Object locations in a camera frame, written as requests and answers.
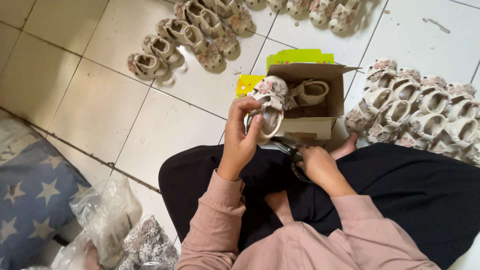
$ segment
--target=floral fabric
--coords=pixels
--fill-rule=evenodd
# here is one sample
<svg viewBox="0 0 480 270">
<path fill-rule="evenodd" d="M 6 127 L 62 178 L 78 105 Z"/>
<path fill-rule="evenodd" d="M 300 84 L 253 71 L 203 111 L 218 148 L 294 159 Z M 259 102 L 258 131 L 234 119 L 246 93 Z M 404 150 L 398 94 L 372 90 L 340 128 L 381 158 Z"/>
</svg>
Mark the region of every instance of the floral fabric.
<svg viewBox="0 0 480 270">
<path fill-rule="evenodd" d="M 122 247 L 140 266 L 153 263 L 162 269 L 174 269 L 179 259 L 176 248 L 153 215 L 128 233 Z"/>
</svg>

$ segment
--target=small scrap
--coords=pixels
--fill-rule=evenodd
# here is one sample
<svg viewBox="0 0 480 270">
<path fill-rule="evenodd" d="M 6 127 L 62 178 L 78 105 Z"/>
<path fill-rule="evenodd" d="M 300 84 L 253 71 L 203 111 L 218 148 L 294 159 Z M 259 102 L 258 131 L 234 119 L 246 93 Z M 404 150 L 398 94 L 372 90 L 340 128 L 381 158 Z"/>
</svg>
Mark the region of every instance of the small scrap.
<svg viewBox="0 0 480 270">
<path fill-rule="evenodd" d="M 443 25 L 439 24 L 437 21 L 434 21 L 434 20 L 428 19 L 428 18 L 423 18 L 422 20 L 423 20 L 425 23 L 430 22 L 430 23 L 438 26 L 438 27 L 440 28 L 440 30 L 444 31 L 444 32 L 447 33 L 447 34 L 450 34 L 450 30 L 448 30 L 447 28 L 445 28 Z"/>
</svg>

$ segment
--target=black pants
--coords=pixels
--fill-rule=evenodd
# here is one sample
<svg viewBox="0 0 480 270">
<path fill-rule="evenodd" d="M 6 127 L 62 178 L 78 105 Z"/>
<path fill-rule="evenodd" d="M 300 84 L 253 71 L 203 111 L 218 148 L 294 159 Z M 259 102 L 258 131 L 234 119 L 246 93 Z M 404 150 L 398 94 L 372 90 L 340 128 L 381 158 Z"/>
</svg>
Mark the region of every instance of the black pants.
<svg viewBox="0 0 480 270">
<path fill-rule="evenodd" d="M 160 191 L 181 241 L 222 152 L 223 145 L 195 147 L 171 157 L 160 169 Z M 370 195 L 383 216 L 397 222 L 442 269 L 464 254 L 480 231 L 480 169 L 476 167 L 386 143 L 358 149 L 337 160 L 337 165 L 358 194 Z M 287 190 L 295 221 L 324 235 L 341 229 L 328 194 L 299 181 L 288 155 L 258 147 L 240 177 L 246 200 L 240 251 L 282 227 L 263 200 L 270 192 Z"/>
</svg>

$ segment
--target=floor tile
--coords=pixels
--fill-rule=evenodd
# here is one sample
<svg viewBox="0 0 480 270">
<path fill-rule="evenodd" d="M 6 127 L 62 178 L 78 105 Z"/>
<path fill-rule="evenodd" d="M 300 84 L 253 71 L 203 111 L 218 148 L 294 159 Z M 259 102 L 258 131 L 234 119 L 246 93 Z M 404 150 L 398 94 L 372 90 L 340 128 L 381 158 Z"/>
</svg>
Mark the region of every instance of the floor tile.
<svg viewBox="0 0 480 270">
<path fill-rule="evenodd" d="M 159 188 L 158 171 L 162 163 L 198 145 L 217 145 L 225 122 L 151 88 L 116 166 Z"/>
<path fill-rule="evenodd" d="M 455 2 L 467 4 L 470 6 L 474 6 L 480 9 L 480 1 L 479 0 L 455 0 Z"/>
<path fill-rule="evenodd" d="M 364 69 L 387 56 L 396 59 L 399 68 L 414 67 L 421 75 L 470 82 L 480 60 L 480 36 L 466 25 L 480 25 L 480 9 L 449 0 L 389 1 L 385 9 L 390 14 L 378 24 L 361 62 Z M 423 18 L 437 21 L 450 34 Z"/>
<path fill-rule="evenodd" d="M 118 171 L 113 171 L 111 177 L 114 179 L 121 179 L 121 177 L 126 176 Z M 148 214 L 154 215 L 158 224 L 162 226 L 173 243 L 177 238 L 177 230 L 175 230 L 175 226 L 173 226 L 173 222 L 168 214 L 167 207 L 165 207 L 162 196 L 131 178 L 128 178 L 128 182 L 133 195 L 138 199 L 142 206 L 142 217 Z"/>
<path fill-rule="evenodd" d="M 308 12 L 293 18 L 283 8 L 268 37 L 298 49 L 321 49 L 323 53 L 333 53 L 337 63 L 358 66 L 385 3 L 386 0 L 363 1 L 355 24 L 341 34 L 330 31 L 327 24 L 314 26 Z"/>
<path fill-rule="evenodd" d="M 66 160 L 75 166 L 90 184 L 97 184 L 110 176 L 112 169 L 95 159 L 52 136 L 47 136 L 47 141 L 49 141 Z"/>
<path fill-rule="evenodd" d="M 0 0 L 0 21 L 22 28 L 36 0 Z"/>
<path fill-rule="evenodd" d="M 79 61 L 22 32 L 0 76 L 0 106 L 47 130 Z"/>
<path fill-rule="evenodd" d="M 36 0 L 24 31 L 82 55 L 108 0 Z"/>
<path fill-rule="evenodd" d="M 163 0 L 111 0 L 98 23 L 84 56 L 122 74 L 140 79 L 126 65 L 131 53 L 143 52 L 140 42 L 156 35 L 155 25 L 175 18 L 173 4 Z"/>
<path fill-rule="evenodd" d="M 237 39 L 240 50 L 213 71 L 203 68 L 184 46 L 179 47 L 185 57 L 184 66 L 187 66 L 187 70 L 176 70 L 173 73 L 174 81 L 169 85 L 155 80 L 152 87 L 227 118 L 230 105 L 235 99 L 238 77 L 240 73 L 250 74 L 265 41 L 265 37 L 250 32 Z"/>
<path fill-rule="evenodd" d="M 0 73 L 7 63 L 20 31 L 0 22 Z"/>
<path fill-rule="evenodd" d="M 473 77 L 472 85 L 477 90 L 477 93 L 475 94 L 475 98 L 477 100 L 480 100 L 480 68 L 477 70 L 477 73 Z"/>
<path fill-rule="evenodd" d="M 115 162 L 149 87 L 82 59 L 48 131 Z"/>
<path fill-rule="evenodd" d="M 250 12 L 253 22 L 250 31 L 266 37 L 268 32 L 270 32 L 270 28 L 272 28 L 272 24 L 278 11 L 273 11 L 267 5 L 267 0 L 264 0 L 256 7 L 247 7 L 247 10 Z"/>
</svg>

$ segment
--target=child sandal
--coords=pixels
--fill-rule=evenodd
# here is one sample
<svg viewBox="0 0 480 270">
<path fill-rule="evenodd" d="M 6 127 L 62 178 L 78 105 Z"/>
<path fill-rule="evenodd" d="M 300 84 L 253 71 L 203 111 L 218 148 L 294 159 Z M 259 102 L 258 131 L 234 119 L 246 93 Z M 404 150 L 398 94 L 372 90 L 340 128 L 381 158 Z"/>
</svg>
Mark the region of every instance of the child sandal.
<svg viewBox="0 0 480 270">
<path fill-rule="evenodd" d="M 225 28 L 220 19 L 211 10 L 204 9 L 200 15 L 202 29 L 213 40 L 213 46 L 223 55 L 229 55 L 237 49 L 237 39 L 229 28 Z"/>
<path fill-rule="evenodd" d="M 418 108 L 424 114 L 442 113 L 448 104 L 448 93 L 444 90 L 435 90 L 419 97 Z"/>
<path fill-rule="evenodd" d="M 332 15 L 335 0 L 313 0 L 310 4 L 310 21 L 314 25 L 323 25 Z"/>
<path fill-rule="evenodd" d="M 290 15 L 299 15 L 307 11 L 309 0 L 288 0 L 287 12 Z"/>
<path fill-rule="evenodd" d="M 356 131 L 365 130 L 375 120 L 380 110 L 390 103 L 393 90 L 380 88 L 366 92 L 360 102 L 353 107 L 345 118 L 345 126 Z"/>
<path fill-rule="evenodd" d="M 328 23 L 332 32 L 342 32 L 352 26 L 360 7 L 360 0 L 341 0 L 333 11 L 332 19 Z"/>
<path fill-rule="evenodd" d="M 205 40 L 198 27 L 189 25 L 185 28 L 185 44 L 193 52 L 198 62 L 206 69 L 216 68 L 222 63 L 222 55 L 218 53 L 216 47 L 212 47 Z"/>
<path fill-rule="evenodd" d="M 186 21 L 191 25 L 200 27 L 200 12 L 205 9 L 205 7 L 199 4 L 195 0 L 189 0 L 186 2 L 177 2 L 175 3 L 175 16 L 182 21 Z"/>
<path fill-rule="evenodd" d="M 233 32 L 241 34 L 252 26 L 252 16 L 248 10 L 237 4 L 234 0 L 226 4 L 224 1 L 228 0 L 215 0 L 215 6 L 213 9 L 223 19 L 225 24 L 230 27 Z"/>
<path fill-rule="evenodd" d="M 413 104 L 417 101 L 419 88 L 420 72 L 413 68 L 401 68 L 394 80 L 392 101 L 408 100 Z"/>
<path fill-rule="evenodd" d="M 180 19 L 163 19 L 155 25 L 156 32 L 162 38 L 173 42 L 185 43 L 185 28 L 188 22 Z"/>
<path fill-rule="evenodd" d="M 162 37 L 146 35 L 142 42 L 142 49 L 145 53 L 155 55 L 167 63 L 176 63 L 180 60 L 179 50 Z"/>
<path fill-rule="evenodd" d="M 247 127 L 257 114 L 263 114 L 264 122 L 258 144 L 265 144 L 277 134 L 283 120 L 283 105 L 287 84 L 277 76 L 268 76 L 255 85 L 252 97 L 262 103 L 261 108 L 252 110 L 248 115 Z"/>
<path fill-rule="evenodd" d="M 365 91 L 375 91 L 379 88 L 393 87 L 392 79 L 396 75 L 396 61 L 381 57 L 376 59 L 373 65 L 368 67 Z"/>
<path fill-rule="evenodd" d="M 168 65 L 157 57 L 140 53 L 132 53 L 128 56 L 127 67 L 141 78 L 163 77 L 168 71 Z"/>
<path fill-rule="evenodd" d="M 371 144 L 393 141 L 410 114 L 410 108 L 411 105 L 406 100 L 397 100 L 383 107 L 368 130 L 367 141 Z"/>
<path fill-rule="evenodd" d="M 437 75 L 428 75 L 422 78 L 420 91 L 422 95 L 426 95 L 435 90 L 445 91 L 446 81 Z"/>
<path fill-rule="evenodd" d="M 268 6 L 273 10 L 277 11 L 283 8 L 285 4 L 287 3 L 287 0 L 267 0 Z"/>
<path fill-rule="evenodd" d="M 472 145 L 473 140 L 477 137 L 478 125 L 478 121 L 467 118 L 447 123 L 440 132 L 438 141 L 427 150 L 456 158 L 459 150 L 467 149 Z"/>
<path fill-rule="evenodd" d="M 291 110 L 300 106 L 320 104 L 328 94 L 328 84 L 322 81 L 307 80 L 288 91 L 285 97 L 284 110 Z"/>
<path fill-rule="evenodd" d="M 438 113 L 423 114 L 418 110 L 412 114 L 407 123 L 395 144 L 426 149 L 445 127 L 446 118 Z"/>
<path fill-rule="evenodd" d="M 474 98 L 475 93 L 477 92 L 473 85 L 462 82 L 449 84 L 446 86 L 446 90 L 448 95 L 450 95 L 450 100 L 458 97 Z"/>
</svg>

